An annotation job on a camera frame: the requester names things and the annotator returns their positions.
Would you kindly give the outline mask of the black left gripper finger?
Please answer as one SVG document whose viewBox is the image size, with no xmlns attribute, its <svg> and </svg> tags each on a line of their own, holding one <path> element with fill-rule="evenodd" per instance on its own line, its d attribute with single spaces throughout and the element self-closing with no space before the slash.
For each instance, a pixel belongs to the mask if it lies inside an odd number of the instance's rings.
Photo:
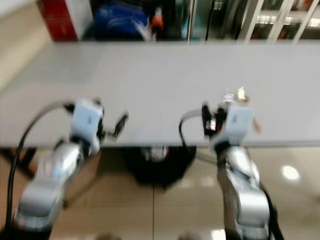
<svg viewBox="0 0 320 240">
<path fill-rule="evenodd" d="M 114 129 L 112 131 L 113 138 L 118 138 L 119 135 L 121 135 L 121 132 L 125 128 L 128 118 L 129 118 L 128 113 L 123 113 L 121 117 L 119 117 L 119 120 L 116 122 L 116 125 L 114 126 Z"/>
</svg>

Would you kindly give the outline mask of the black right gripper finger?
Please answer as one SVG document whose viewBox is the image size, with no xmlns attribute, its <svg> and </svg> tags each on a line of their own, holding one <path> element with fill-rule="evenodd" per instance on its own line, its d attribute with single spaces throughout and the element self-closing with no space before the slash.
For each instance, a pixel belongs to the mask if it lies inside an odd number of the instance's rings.
<svg viewBox="0 0 320 240">
<path fill-rule="evenodd" d="M 213 131 L 211 130 L 212 114 L 207 102 L 202 103 L 201 120 L 202 120 L 203 134 L 209 138 Z"/>
</svg>

